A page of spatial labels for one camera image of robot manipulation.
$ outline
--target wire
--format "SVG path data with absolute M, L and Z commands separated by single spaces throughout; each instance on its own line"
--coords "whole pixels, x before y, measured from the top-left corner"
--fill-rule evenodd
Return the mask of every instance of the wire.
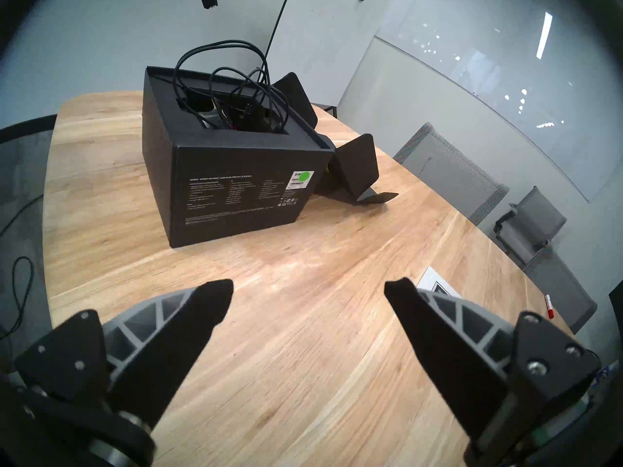
M 15 220 L 19 217 L 19 215 L 22 214 L 23 211 L 28 209 L 30 206 L 32 206 L 32 204 L 34 204 L 35 202 L 37 202 L 39 199 L 42 199 L 42 198 L 43 198 L 43 194 L 41 194 L 40 196 L 37 196 L 36 198 L 30 200 L 25 206 L 23 206 L 20 210 L 18 210 L 18 213 L 13 216 L 13 219 L 11 219 L 9 221 L 9 223 L 2 228 L 2 231 L 0 232 L 0 238 L 4 235 L 5 232 L 7 232 L 9 227 L 11 227 L 11 225 L 15 222 Z M 21 260 L 28 261 L 28 264 L 30 265 L 30 277 L 28 278 L 28 285 L 26 287 L 26 291 L 24 292 L 24 299 L 22 301 L 19 301 L 17 289 L 15 287 L 15 270 L 16 270 L 16 268 L 18 266 L 18 263 Z M 4 327 L 0 326 L 0 332 L 2 334 L 2 336 L 0 336 L 0 341 L 2 341 L 5 338 L 8 338 L 10 335 L 15 333 L 18 330 L 19 326 L 22 324 L 22 320 L 24 318 L 24 308 L 26 307 L 26 299 L 28 299 L 28 294 L 30 293 L 30 288 L 32 288 L 32 280 L 34 279 L 34 275 L 35 275 L 34 274 L 34 265 L 33 265 L 32 261 L 30 260 L 30 258 L 28 258 L 26 256 L 20 256 L 19 258 L 17 258 L 13 262 L 13 269 L 12 269 L 12 272 L 11 272 L 11 284 L 12 284 L 12 288 L 13 288 L 13 299 L 15 300 L 15 304 L 16 304 L 17 309 L 18 309 L 18 318 L 15 320 L 15 323 L 13 324 L 13 326 L 11 326 L 11 328 L 9 328 L 8 331 Z M 12 350 L 12 348 L 11 348 L 11 340 L 10 339 L 9 339 L 9 349 Z
M 272 43 L 272 39 L 275 37 L 275 32 L 277 31 L 277 25 L 279 24 L 279 20 L 281 19 L 281 14 L 284 12 L 285 4 L 288 0 L 284 0 L 284 3 L 281 5 L 281 11 L 279 12 L 279 16 L 277 16 L 277 22 L 275 23 L 275 27 L 273 28 L 272 35 L 270 35 L 270 40 L 268 40 L 268 46 L 266 47 L 265 55 L 268 56 L 268 50 L 270 50 L 270 45 Z
M 21 260 L 26 260 L 28 261 L 28 264 L 30 266 L 30 276 L 28 278 L 28 285 L 26 287 L 26 291 L 24 292 L 24 299 L 22 301 L 19 301 L 18 299 L 18 291 L 17 288 L 15 286 L 15 269 L 18 267 L 18 264 Z M 32 288 L 32 280 L 35 277 L 35 266 L 32 263 L 32 261 L 30 261 L 30 258 L 26 257 L 26 256 L 20 256 L 19 258 L 17 258 L 14 262 L 13 262 L 13 269 L 11 272 L 11 286 L 13 288 L 13 299 L 15 300 L 15 304 L 18 308 L 18 318 L 15 320 L 15 323 L 13 324 L 13 326 L 11 326 L 11 329 L 9 329 L 3 336 L 2 338 L 0 338 L 0 341 L 2 341 L 3 339 L 7 338 L 8 336 L 12 335 L 13 333 L 15 333 L 18 328 L 22 325 L 22 320 L 24 319 L 24 309 L 26 308 L 26 300 L 28 299 L 28 294 L 30 293 L 30 288 Z
M 13 216 L 13 219 L 11 219 L 9 221 L 9 223 L 6 226 L 4 226 L 4 228 L 2 229 L 2 232 L 0 232 L 0 237 L 2 237 L 4 235 L 4 233 L 8 230 L 8 228 L 11 227 L 11 224 L 13 224 L 15 222 L 15 220 L 18 218 L 18 216 L 20 214 L 22 214 L 23 211 L 28 209 L 28 207 L 32 206 L 32 204 L 37 202 L 39 199 L 43 199 L 43 194 L 41 194 L 40 196 L 37 196 L 36 198 L 32 199 L 30 202 L 28 202 L 28 204 L 23 206 L 22 209 L 18 210 L 18 213 Z
M 193 55 L 196 55 L 196 54 L 201 53 L 201 52 L 209 51 L 209 50 L 230 49 L 230 48 L 242 48 L 242 49 L 253 51 L 254 53 L 256 53 L 261 58 L 261 60 L 262 60 L 262 67 L 260 69 L 253 70 L 250 75 L 246 75 L 246 74 L 242 73 L 241 71 L 233 69 L 231 67 L 219 67 L 218 69 L 213 71 L 213 73 L 211 74 L 211 77 L 210 77 L 210 80 L 209 80 L 209 93 L 206 93 L 204 91 L 200 91 L 200 90 L 196 90 L 196 89 L 192 89 L 192 88 L 188 87 L 181 80 L 181 77 L 178 76 L 179 68 L 182 66 L 182 64 L 186 60 L 188 60 Z M 245 78 L 245 80 L 238 87 L 236 87 L 235 89 L 233 89 L 230 92 L 229 100 L 216 97 L 215 92 L 212 89 L 212 81 L 213 81 L 214 76 L 218 72 L 223 71 L 223 70 L 232 71 L 232 72 L 237 73 L 240 76 Z M 255 73 L 258 73 L 257 81 L 253 81 L 251 79 L 251 77 Z M 186 92 L 187 96 L 188 96 L 188 91 L 192 90 L 195 93 L 198 93 L 200 95 L 204 95 L 204 96 L 209 97 L 212 100 L 212 103 L 213 103 L 216 111 L 218 112 L 221 121 L 225 124 L 225 126 L 227 128 L 230 128 L 230 129 L 234 128 L 234 126 L 233 126 L 233 123 L 232 123 L 230 117 L 228 117 L 227 114 L 225 114 L 225 112 L 223 110 L 223 106 L 225 105 L 227 107 L 227 110 L 241 111 L 242 112 L 241 120 L 244 120 L 244 118 L 251 112 L 249 110 L 249 107 L 247 106 L 247 107 L 245 107 L 245 110 L 241 110 L 239 108 L 233 107 L 232 104 L 231 104 L 231 101 L 232 101 L 232 97 L 233 97 L 234 93 L 236 91 L 238 91 L 238 97 L 240 97 L 242 95 L 242 91 L 243 91 L 243 89 L 245 87 L 252 87 L 252 88 L 256 89 L 256 92 L 253 94 L 253 97 L 252 97 L 253 100 L 255 100 L 255 98 L 257 97 L 258 93 L 262 93 L 261 100 L 258 100 L 258 105 L 256 107 L 254 107 L 252 109 L 252 111 L 257 110 L 257 107 L 264 101 L 264 99 L 268 98 L 268 109 L 270 111 L 269 123 L 274 119 L 275 115 L 273 114 L 273 112 L 276 111 L 276 115 L 280 119 L 280 124 L 281 124 L 281 130 L 280 131 L 281 132 L 284 131 L 285 124 L 286 124 L 286 122 L 287 122 L 287 120 L 288 120 L 288 118 L 290 116 L 290 104 L 289 104 L 289 102 L 287 100 L 287 97 L 280 90 L 272 88 L 272 85 L 270 83 L 270 74 L 268 72 L 268 63 L 266 62 L 266 56 L 264 55 L 264 53 L 262 53 L 262 51 L 258 47 L 256 47 L 254 44 L 249 43 L 247 41 L 243 41 L 243 40 L 224 40 L 224 41 L 211 43 L 211 44 L 208 44 L 208 45 L 202 45 L 200 47 L 193 48 L 192 50 L 186 52 L 182 56 L 182 58 L 179 59 L 177 65 L 175 66 L 175 69 L 173 70 L 173 91 L 175 92 L 175 96 L 178 99 L 178 102 L 180 104 L 182 104 L 182 106 L 187 111 L 189 111 L 195 117 L 200 119 L 202 125 L 204 125 L 204 122 L 209 123 L 204 116 L 202 116 L 192 106 L 190 106 L 190 104 L 188 103 L 188 97 L 187 97 L 186 101 L 183 100 L 182 96 L 179 93 L 179 88 L 180 87 Z M 283 114 L 281 113 L 281 111 L 279 109 L 278 101 L 275 100 L 275 97 L 277 97 L 279 100 L 283 101 L 284 104 L 285 104 L 285 118 L 284 118 Z

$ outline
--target wall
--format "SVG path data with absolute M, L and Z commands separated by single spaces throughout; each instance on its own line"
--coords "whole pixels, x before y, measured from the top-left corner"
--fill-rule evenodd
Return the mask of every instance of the wall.
M 284 0 L 39 0 L 0 57 L 0 128 L 56 113 L 76 95 L 142 90 L 145 67 L 174 67 L 189 49 L 243 39 L 265 50 Z M 219 50 L 185 67 L 251 71 L 259 58 Z
M 554 248 L 598 303 L 578 338 L 604 360 L 617 355 L 619 333 L 608 293 L 623 279 L 623 162 L 588 203 L 531 142 L 456 83 L 412 56 L 375 38 L 338 106 L 338 117 L 393 156 L 425 123 L 510 192 L 480 228 L 492 234 L 496 219 L 533 186 L 567 217 Z

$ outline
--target office chair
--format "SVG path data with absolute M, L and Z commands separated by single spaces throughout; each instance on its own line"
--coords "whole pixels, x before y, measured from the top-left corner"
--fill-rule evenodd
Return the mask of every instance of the office chair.
M 560 231 L 567 218 L 545 198 L 538 187 L 495 222 L 495 238 L 524 268 Z
M 394 156 L 413 175 L 480 224 L 509 191 L 426 123 Z
M 597 303 L 584 291 L 551 244 L 542 248 L 526 264 L 523 272 L 537 288 L 550 296 L 554 307 L 574 334 L 597 311 Z

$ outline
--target floor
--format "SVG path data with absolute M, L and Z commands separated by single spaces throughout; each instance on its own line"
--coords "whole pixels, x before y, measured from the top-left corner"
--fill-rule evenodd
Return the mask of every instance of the floor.
M 28 201 L 43 194 L 51 139 L 50 130 L 0 143 L 0 228 L 3 229 Z M 34 264 L 22 324 L 15 333 L 0 341 L 0 372 L 12 371 L 13 360 L 52 329 L 43 269 L 42 207 L 41 200 L 33 203 L 0 237 L 0 338 L 18 317 L 11 287 L 13 262 L 20 256 L 27 256 Z M 20 300 L 29 276 L 28 262 L 20 261 L 15 274 Z

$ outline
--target whiteboard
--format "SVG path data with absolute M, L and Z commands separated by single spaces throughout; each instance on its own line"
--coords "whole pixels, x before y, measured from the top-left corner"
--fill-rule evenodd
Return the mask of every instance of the whiteboard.
M 288 0 L 267 61 L 295 72 L 312 103 L 338 105 L 391 0 Z
M 621 72 L 574 0 L 394 0 L 376 36 L 499 113 L 588 201 L 623 156 Z

